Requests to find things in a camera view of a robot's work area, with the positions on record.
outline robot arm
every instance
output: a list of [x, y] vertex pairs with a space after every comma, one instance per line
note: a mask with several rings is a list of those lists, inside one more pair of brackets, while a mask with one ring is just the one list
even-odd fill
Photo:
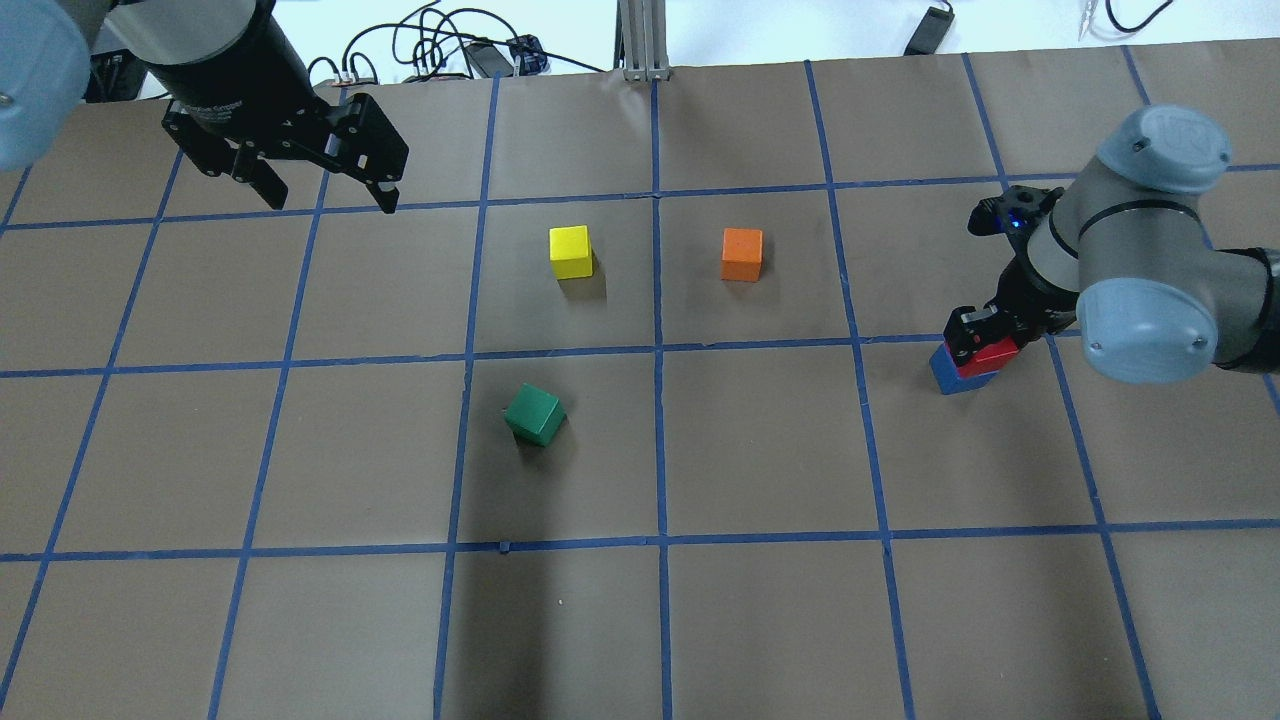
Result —
[[1069, 190], [1015, 186], [982, 201], [970, 232], [1004, 232], [1015, 258], [982, 310], [952, 311], [940, 387], [980, 387], [1076, 316], [1087, 360], [1117, 380], [1280, 369], [1280, 252], [1213, 251], [1197, 213], [1230, 156], [1217, 123], [1157, 105], [1130, 115]]
[[[308, 160], [364, 183], [384, 213], [396, 210], [408, 145], [369, 95], [339, 106], [316, 96], [271, 18], [275, 0], [8, 3], [29, 41], [0, 49], [0, 68], [10, 68], [0, 70], [9, 99], [0, 105], [0, 169], [47, 150], [83, 91], [87, 42], [105, 18], [173, 94], [164, 129], [205, 174], [230, 174], [280, 209], [288, 188], [268, 160]], [[72, 60], [41, 64], [60, 54]]]

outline cable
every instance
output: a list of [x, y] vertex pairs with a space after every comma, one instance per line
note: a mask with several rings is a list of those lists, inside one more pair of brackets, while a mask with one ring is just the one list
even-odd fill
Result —
[[474, 14], [477, 14], [477, 15], [485, 15], [485, 17], [493, 18], [493, 19], [498, 20], [499, 23], [502, 23], [507, 28], [507, 32], [511, 33], [512, 38], [516, 38], [516, 37], [520, 36], [520, 33], [516, 32], [516, 28], [511, 27], [511, 23], [508, 23], [507, 20], [504, 20], [500, 17], [495, 15], [494, 13], [490, 13], [489, 10], [481, 10], [480, 8], [458, 8], [457, 10], [451, 10], [444, 17], [445, 18], [453, 18], [453, 15], [461, 15], [463, 13], [474, 13]]
[[[458, 32], [458, 26], [457, 26], [457, 23], [453, 22], [452, 17], [449, 17], [449, 15], [447, 15], [447, 14], [439, 12], [439, 10], [435, 10], [435, 14], [440, 15], [440, 22], [435, 23], [435, 29], [431, 32], [431, 47], [435, 49], [435, 50], [440, 50], [440, 31], [444, 28], [444, 23], [449, 23], [449, 27], [453, 28], [454, 33]], [[426, 36], [426, 32], [425, 32], [426, 28], [422, 28], [422, 29], [424, 29], [422, 36], [425, 37]], [[458, 37], [457, 40], [458, 40], [458, 50], [465, 50], [466, 47], [462, 44], [462, 37]], [[444, 50], [440, 50], [440, 60], [438, 63], [435, 63], [435, 67], [431, 69], [431, 73], [439, 72], [444, 67], [444, 64], [449, 61], [449, 55], [452, 55], [452, 54], [453, 53], [451, 51], [448, 55], [445, 55]], [[475, 79], [476, 73], [475, 73], [475, 70], [471, 69], [471, 63], [463, 63], [463, 65], [466, 67], [467, 77], [471, 78], [471, 79]]]
[[[438, 5], [439, 3], [440, 3], [440, 0], [431, 0], [426, 5], [422, 5], [422, 6], [417, 8], [416, 10], [411, 12], [410, 14], [404, 15], [404, 18], [401, 22], [402, 23], [407, 23], [411, 19], [413, 19], [413, 15], [417, 15], [417, 24], [421, 26], [424, 22], [426, 22], [426, 12], [429, 9], [431, 9], [433, 5]], [[424, 32], [419, 33], [420, 35], [419, 42], [421, 42], [421, 38], [425, 37], [425, 35], [426, 35], [425, 33], [425, 28], [420, 28], [420, 29], [422, 29]], [[412, 59], [410, 59], [410, 60], [401, 60], [399, 54], [396, 53], [396, 49], [399, 47], [399, 31], [401, 31], [401, 28], [396, 28], [396, 31], [392, 32], [392, 58], [394, 58], [396, 61], [399, 63], [399, 64], [402, 64], [402, 65], [413, 64]]]
[[315, 60], [311, 60], [311, 64], [307, 65], [307, 82], [308, 83], [311, 82], [311, 73], [315, 72], [316, 65], [319, 65], [320, 63], [329, 63], [329, 67], [333, 68], [333, 77], [338, 77], [340, 74], [340, 73], [338, 73], [338, 63], [334, 63], [332, 58], [326, 58], [324, 55], [320, 55]]
[[[419, 51], [420, 47], [422, 47], [424, 42], [431, 42], [431, 38], [426, 38], [422, 42], [419, 42], [417, 45], [415, 45], [413, 46], [413, 53], [415, 54]], [[424, 63], [421, 76], [430, 77], [430, 76], [436, 76], [436, 74], [452, 74], [452, 73], [442, 73], [440, 70], [443, 70], [444, 65], [448, 64], [449, 58], [453, 58], [461, 50], [462, 50], [462, 47], [458, 46], [458, 47], [454, 47], [453, 50], [449, 50], [448, 53], [442, 54], [439, 59], [431, 58], [430, 69], [428, 69], [428, 65]], [[419, 59], [426, 60], [426, 58], [422, 56], [422, 55], [420, 55]], [[474, 74], [467, 74], [467, 73], [458, 73], [458, 74], [461, 74], [462, 77], [472, 77], [472, 78], [475, 77]]]
[[1156, 8], [1155, 10], [1152, 10], [1152, 13], [1149, 15], [1147, 15], [1147, 19], [1142, 20], [1140, 23], [1138, 23], [1134, 27], [1125, 27], [1125, 26], [1120, 24], [1120, 20], [1116, 19], [1115, 12], [1111, 10], [1111, 0], [1106, 0], [1107, 18], [1111, 20], [1111, 24], [1116, 29], [1119, 29], [1120, 32], [1125, 32], [1125, 33], [1133, 35], [1133, 33], [1140, 31], [1142, 28], [1147, 27], [1148, 24], [1151, 24], [1151, 20], [1156, 19], [1156, 15], [1158, 15], [1160, 13], [1164, 13], [1165, 8], [1169, 8], [1172, 4], [1174, 4], [1174, 0], [1165, 0], [1158, 8]]
[[[379, 23], [379, 24], [375, 24], [375, 26], [366, 27], [365, 29], [362, 29], [358, 33], [356, 33], [356, 36], [352, 37], [351, 41], [347, 44], [346, 50], [342, 51], [342, 68], [344, 70], [351, 68], [351, 49], [355, 47], [356, 42], [358, 42], [366, 35], [369, 35], [369, 33], [371, 33], [374, 31], [379, 31], [379, 29], [390, 29], [390, 28], [417, 29], [420, 26], [413, 26], [413, 24], [408, 24], [408, 23]], [[479, 40], [479, 41], [483, 41], [483, 42], [492, 42], [494, 45], [502, 45], [504, 47], [515, 47], [517, 50], [527, 50], [529, 49], [522, 42], [504, 42], [502, 40], [490, 40], [488, 37], [480, 37], [477, 35], [471, 35], [471, 33], [466, 33], [466, 32], [449, 32], [449, 31], [444, 31], [444, 29], [438, 29], [436, 32], [440, 33], [440, 35], [444, 35], [445, 37], [457, 37], [460, 41], [461, 40], [471, 40], [471, 41]], [[589, 70], [593, 70], [593, 72], [596, 72], [596, 73], [605, 72], [605, 70], [603, 70], [600, 68], [596, 68], [595, 65], [589, 65], [589, 64], [582, 63], [580, 60], [575, 60], [572, 58], [566, 58], [564, 55], [557, 55], [554, 53], [548, 53], [545, 50], [543, 50], [541, 54], [547, 55], [548, 58], [554, 58], [557, 60], [563, 60], [563, 61], [570, 63], [572, 65], [577, 65], [580, 68], [585, 68], [585, 69], [589, 69]]]
[[352, 72], [353, 79], [356, 79], [356, 81], [360, 79], [360, 76], [356, 72], [356, 63], [355, 63], [356, 58], [364, 58], [365, 64], [369, 65], [369, 72], [372, 73], [374, 85], [380, 85], [380, 81], [378, 79], [378, 68], [374, 67], [374, 61], [369, 59], [369, 55], [365, 55], [364, 53], [352, 53], [351, 54], [351, 59], [352, 59], [351, 72]]

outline wooden block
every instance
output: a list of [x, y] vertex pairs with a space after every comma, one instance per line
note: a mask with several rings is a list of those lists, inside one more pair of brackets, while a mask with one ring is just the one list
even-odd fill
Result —
[[721, 279], [756, 282], [764, 265], [764, 231], [724, 228]]
[[589, 278], [595, 272], [591, 260], [591, 237], [586, 225], [552, 228], [552, 272], [556, 278]]

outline floor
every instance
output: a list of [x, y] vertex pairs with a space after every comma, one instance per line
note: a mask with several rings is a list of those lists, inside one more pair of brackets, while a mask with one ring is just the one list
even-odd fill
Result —
[[[1277, 51], [374, 88], [392, 217], [81, 108], [0, 177], [0, 714], [1275, 716], [1276, 378], [1119, 386], [1066, 333], [943, 397], [928, 357], [1007, 261], [977, 200], [1148, 100], [1233, 136], [1213, 242], [1274, 245]], [[568, 224], [599, 269], [557, 283]]]

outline blue joint cap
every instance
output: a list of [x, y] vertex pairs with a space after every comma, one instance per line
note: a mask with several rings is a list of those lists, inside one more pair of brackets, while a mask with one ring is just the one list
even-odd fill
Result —
[[1084, 359], [1124, 383], [1174, 383], [1204, 370], [1217, 323], [1198, 300], [1144, 278], [1094, 283], [1075, 304]]
[[40, 159], [88, 82], [88, 45], [56, 0], [0, 3], [0, 172]]
[[937, 351], [933, 352], [933, 357], [929, 357], [929, 369], [933, 370], [933, 379], [938, 383], [938, 389], [942, 395], [955, 395], [957, 392], [968, 392], [970, 389], [978, 389], [984, 387], [992, 380], [998, 373], [983, 373], [980, 375], [974, 375], [972, 378], [961, 378], [960, 370], [956, 369], [955, 361], [951, 360], [951, 354], [947, 352], [946, 345], [940, 345]]
[[1180, 105], [1133, 113], [1098, 146], [1120, 177], [1160, 192], [1201, 195], [1231, 164], [1231, 140], [1208, 115]]

